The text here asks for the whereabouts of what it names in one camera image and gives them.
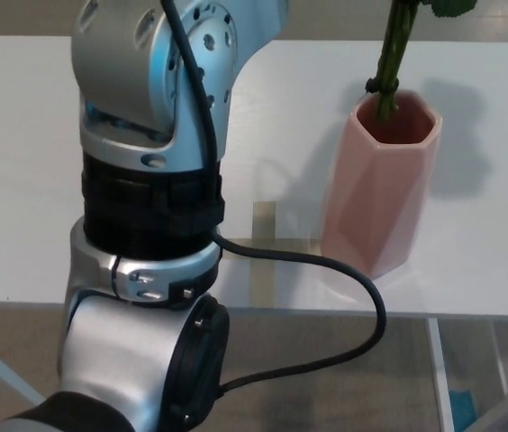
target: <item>pink vase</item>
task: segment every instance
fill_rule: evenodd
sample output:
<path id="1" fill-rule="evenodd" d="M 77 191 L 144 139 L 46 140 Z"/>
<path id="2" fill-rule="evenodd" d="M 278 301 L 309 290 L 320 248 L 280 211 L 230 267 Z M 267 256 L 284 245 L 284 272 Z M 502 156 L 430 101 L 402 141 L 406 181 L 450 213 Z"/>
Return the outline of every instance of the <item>pink vase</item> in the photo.
<path id="1" fill-rule="evenodd" d="M 376 119 L 376 96 L 350 115 L 325 195 L 322 254 L 379 277 L 411 253 L 440 142 L 441 117 L 415 92 Z"/>

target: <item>gray floor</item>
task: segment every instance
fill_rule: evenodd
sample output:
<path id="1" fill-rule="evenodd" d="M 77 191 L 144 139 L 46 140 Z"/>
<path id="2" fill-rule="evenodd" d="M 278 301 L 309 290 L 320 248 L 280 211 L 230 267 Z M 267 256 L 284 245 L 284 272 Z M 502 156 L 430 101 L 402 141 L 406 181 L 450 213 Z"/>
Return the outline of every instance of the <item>gray floor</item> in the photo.
<path id="1" fill-rule="evenodd" d="M 0 0 L 0 34 L 67 35 L 81 3 Z M 292 17 L 282 37 L 379 40 L 389 3 L 291 0 Z M 478 3 L 473 13 L 457 20 L 436 20 L 424 11 L 413 38 L 508 41 L 508 0 Z M 45 394 L 56 386 L 59 319 L 60 312 L 54 309 L 0 309 L 0 356 Z M 371 326 L 371 319 L 356 318 L 232 317 L 225 377 L 308 360 L 318 351 L 334 353 L 357 344 Z M 23 400 L 0 383 L 0 419 L 25 408 Z M 384 342 L 352 364 L 236 391 L 221 400 L 199 430 L 438 431 L 423 322 L 392 319 Z"/>

